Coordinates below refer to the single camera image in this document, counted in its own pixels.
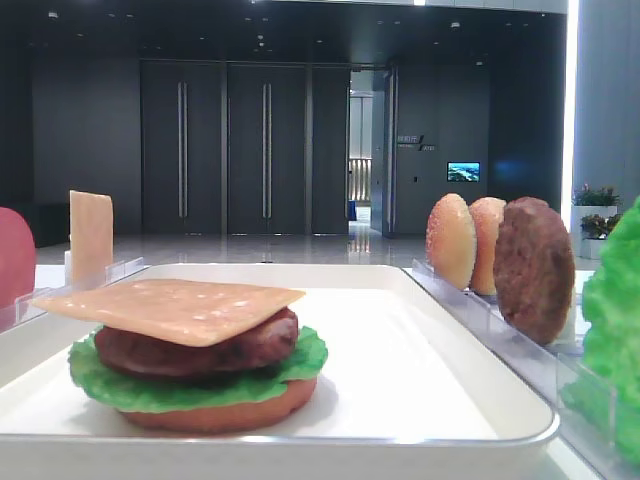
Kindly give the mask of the orange cheese slice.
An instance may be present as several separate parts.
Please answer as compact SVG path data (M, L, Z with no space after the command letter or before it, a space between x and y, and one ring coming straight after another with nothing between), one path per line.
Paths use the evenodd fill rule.
M113 204L108 195L71 190L71 281L103 274L113 262Z
M42 296L32 305L170 343L208 347L260 325L304 295L258 285L148 279Z

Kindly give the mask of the meat patty on tray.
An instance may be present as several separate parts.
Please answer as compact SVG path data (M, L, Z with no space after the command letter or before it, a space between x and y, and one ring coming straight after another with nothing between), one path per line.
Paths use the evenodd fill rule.
M180 345L110 327L95 334L94 345L99 360L118 372L196 380L279 363L292 354L298 335L296 313L284 308L260 325L208 347Z

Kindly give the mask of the bun slice under lettuce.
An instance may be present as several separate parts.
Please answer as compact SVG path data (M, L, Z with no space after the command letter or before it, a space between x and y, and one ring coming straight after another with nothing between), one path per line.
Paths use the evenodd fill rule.
M275 425L304 407L317 380L234 381L227 386L142 382L138 397L129 396L114 409L149 429L207 435L249 431Z

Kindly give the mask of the standing brown meat patty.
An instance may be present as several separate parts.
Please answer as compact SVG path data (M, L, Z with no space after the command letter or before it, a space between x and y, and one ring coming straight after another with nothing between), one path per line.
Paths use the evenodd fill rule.
M504 208L493 275L504 320L540 345L556 340L571 306L575 262L561 216L521 197Z

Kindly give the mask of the green lettuce on tray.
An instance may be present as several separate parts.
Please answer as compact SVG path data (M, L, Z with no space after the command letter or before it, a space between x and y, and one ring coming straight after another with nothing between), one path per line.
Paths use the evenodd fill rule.
M70 347L70 377L89 398L122 412L166 413L263 402L283 394L293 381L317 377L328 357L324 340L304 326L292 355L274 367L196 384L146 380L118 373L101 363L94 344L100 331L94 330Z

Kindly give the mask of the red tomato slice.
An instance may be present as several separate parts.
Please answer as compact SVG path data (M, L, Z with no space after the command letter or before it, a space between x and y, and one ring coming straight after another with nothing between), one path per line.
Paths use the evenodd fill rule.
M36 249L33 234L16 211L1 208L1 307L33 291Z

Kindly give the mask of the standing green lettuce leaf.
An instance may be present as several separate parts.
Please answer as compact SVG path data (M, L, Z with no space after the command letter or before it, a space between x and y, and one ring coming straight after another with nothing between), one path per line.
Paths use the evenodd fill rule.
M639 204L618 221L601 250L601 266L582 291L588 371L561 390L570 409L639 464Z

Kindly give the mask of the sesame bun top left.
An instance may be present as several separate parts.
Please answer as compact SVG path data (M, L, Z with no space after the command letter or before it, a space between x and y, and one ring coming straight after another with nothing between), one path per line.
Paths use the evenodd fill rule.
M426 228L426 256L434 271L458 290L471 281L477 240L465 200L448 193L432 208Z

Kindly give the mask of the sesame bun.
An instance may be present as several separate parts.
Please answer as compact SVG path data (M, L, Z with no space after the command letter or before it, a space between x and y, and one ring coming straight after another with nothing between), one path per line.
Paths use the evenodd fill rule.
M483 197L473 202L469 207L475 224L477 241L476 260L470 288L479 295L496 294L493 275L495 245L505 205L506 202L502 199Z
M477 240L465 200L448 193L432 208L426 228L426 256L434 271L458 290L471 281Z

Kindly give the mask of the dark double door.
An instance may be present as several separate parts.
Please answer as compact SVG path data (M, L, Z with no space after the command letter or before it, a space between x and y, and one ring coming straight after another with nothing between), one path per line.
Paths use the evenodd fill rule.
M350 72L145 61L143 227L342 234Z

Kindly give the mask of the sesame bun top right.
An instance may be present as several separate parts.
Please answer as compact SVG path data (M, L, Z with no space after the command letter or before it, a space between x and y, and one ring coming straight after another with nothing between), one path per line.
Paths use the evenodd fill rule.
M506 202L502 199L483 197L473 202L469 207L475 224L477 241L476 260L470 288L479 295L496 294L493 275L495 245L505 205Z

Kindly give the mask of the white rectangular metal tray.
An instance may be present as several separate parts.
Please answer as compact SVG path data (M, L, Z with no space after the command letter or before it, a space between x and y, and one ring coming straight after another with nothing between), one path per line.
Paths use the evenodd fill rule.
M5 479L532 479L557 412L425 289L389 266L173 264L145 278L304 291L294 309L329 356L311 401L246 436L166 437L69 377L90 331L40 315L1 337Z

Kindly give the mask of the right clear acrylic rail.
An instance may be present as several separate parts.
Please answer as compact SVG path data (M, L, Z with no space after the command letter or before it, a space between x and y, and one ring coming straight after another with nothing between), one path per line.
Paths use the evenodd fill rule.
M456 290L427 262L415 259L411 276L556 408L560 438L574 459L600 479L639 477L639 464L624 454L622 442L625 433L639 436L639 414L582 364L580 337L540 346L502 319L494 299Z

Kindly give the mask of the clear acrylic rail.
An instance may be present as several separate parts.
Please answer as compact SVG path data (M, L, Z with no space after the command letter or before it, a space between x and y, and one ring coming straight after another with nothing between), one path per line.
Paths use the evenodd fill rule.
M32 293L18 297L11 306L1 310L1 332L4 333L21 323L28 322L42 315L43 310L33 304L36 299L60 297L77 291L108 286L138 273L144 268L144 259L142 257L131 261L120 261L107 266L102 274L98 274L91 279L67 284L59 288L40 288Z
M415 259L411 276L556 408L560 438L574 459L600 479L639 477L639 464L624 454L622 442L625 433L639 436L639 414L582 364L580 337L540 346L502 319L494 299L456 290L427 262Z

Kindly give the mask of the left clear acrylic rail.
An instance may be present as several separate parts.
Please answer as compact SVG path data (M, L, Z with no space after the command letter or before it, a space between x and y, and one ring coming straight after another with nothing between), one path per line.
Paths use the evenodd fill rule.
M98 274L91 279L67 284L59 288L40 288L32 293L18 297L11 306L1 310L1 332L4 333L21 323L28 322L42 315L43 310L33 304L36 299L60 297L77 291L108 286L138 273L144 268L144 259L142 257L131 261L120 261L107 266L102 274Z

